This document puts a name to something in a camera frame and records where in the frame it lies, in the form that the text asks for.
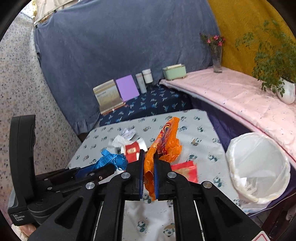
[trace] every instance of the white plastic bag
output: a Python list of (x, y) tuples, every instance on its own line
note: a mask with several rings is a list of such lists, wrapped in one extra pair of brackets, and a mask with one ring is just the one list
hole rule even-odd
[(267, 204), (288, 186), (289, 160), (267, 136), (253, 132), (232, 139), (226, 158), (232, 183), (247, 202)]

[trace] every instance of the white pot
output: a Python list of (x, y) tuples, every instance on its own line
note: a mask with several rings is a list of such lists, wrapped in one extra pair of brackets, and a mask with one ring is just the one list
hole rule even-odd
[(296, 98), (295, 95), (295, 84), (291, 83), (289, 81), (286, 81), (283, 78), (280, 78), (281, 81), (283, 81), (284, 84), (281, 84), (281, 86), (284, 88), (285, 93), (283, 94), (283, 97), (281, 97), (281, 94), (276, 91), (279, 99), (283, 101), (285, 104), (292, 104)]

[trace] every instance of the curtain rod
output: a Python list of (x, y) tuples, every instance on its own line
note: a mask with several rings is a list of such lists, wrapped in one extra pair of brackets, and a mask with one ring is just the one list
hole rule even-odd
[(50, 14), (52, 14), (52, 13), (53, 13), (54, 11), (56, 11), (58, 8), (63, 7), (64, 5), (66, 5), (66, 4), (70, 3), (70, 2), (73, 2), (73, 1), (76, 1), (76, 0), (69, 0), (69, 1), (67, 1), (67, 2), (65, 2), (65, 3), (63, 3), (62, 5), (60, 5), (60, 6), (56, 7), (56, 8), (54, 8), (53, 10), (47, 12), (46, 15), (44, 15), (43, 17), (37, 19), (37, 20), (34, 22), (34, 26), (36, 26), (38, 22), (40, 22), (40, 21), (41, 21), (42, 19), (44, 19), (45, 17), (48, 17)]

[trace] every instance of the pink tablecloth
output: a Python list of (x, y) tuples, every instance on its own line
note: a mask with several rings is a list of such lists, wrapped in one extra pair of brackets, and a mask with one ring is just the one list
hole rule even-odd
[(252, 131), (265, 133), (285, 150), (296, 167), (295, 102), (286, 105), (271, 91), (261, 91), (261, 82), (255, 78), (227, 68), (220, 74), (209, 68), (160, 83), (210, 103)]

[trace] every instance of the navy patterned cloth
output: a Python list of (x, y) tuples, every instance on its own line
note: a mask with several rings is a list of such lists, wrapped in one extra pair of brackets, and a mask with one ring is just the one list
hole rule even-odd
[(191, 101), (185, 93), (155, 86), (153, 90), (127, 101), (124, 107), (105, 116), (100, 115), (99, 126), (190, 109)]

